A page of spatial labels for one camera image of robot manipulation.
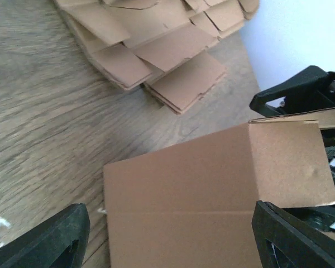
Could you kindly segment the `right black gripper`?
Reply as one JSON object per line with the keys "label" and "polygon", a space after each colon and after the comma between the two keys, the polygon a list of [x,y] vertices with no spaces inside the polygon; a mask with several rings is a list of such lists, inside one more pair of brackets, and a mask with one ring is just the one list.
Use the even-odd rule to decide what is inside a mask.
{"label": "right black gripper", "polygon": [[[290,79],[254,95],[251,110],[265,117],[335,112],[335,72],[311,65]],[[321,130],[330,160],[335,159],[335,114]]]}

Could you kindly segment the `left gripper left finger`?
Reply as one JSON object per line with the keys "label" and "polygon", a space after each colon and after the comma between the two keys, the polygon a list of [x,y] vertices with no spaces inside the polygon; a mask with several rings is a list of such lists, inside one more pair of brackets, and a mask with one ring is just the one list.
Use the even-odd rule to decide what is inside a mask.
{"label": "left gripper left finger", "polygon": [[0,267],[81,267],[90,219],[83,203],[71,204],[0,248]]}

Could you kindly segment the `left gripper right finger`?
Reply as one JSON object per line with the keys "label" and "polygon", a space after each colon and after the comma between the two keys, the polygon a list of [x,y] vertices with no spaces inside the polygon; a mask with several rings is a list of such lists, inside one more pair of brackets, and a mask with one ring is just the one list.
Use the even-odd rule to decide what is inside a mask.
{"label": "left gripper right finger", "polygon": [[252,229],[263,267],[335,267],[335,207],[279,208],[259,200]]}

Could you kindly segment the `cardboard box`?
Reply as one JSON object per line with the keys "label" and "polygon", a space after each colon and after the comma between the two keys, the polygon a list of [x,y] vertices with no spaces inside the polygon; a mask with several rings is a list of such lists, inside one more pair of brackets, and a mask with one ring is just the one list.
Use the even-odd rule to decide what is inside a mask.
{"label": "cardboard box", "polygon": [[258,200],[335,204],[321,131],[335,108],[253,121],[107,164],[112,267],[260,267]]}

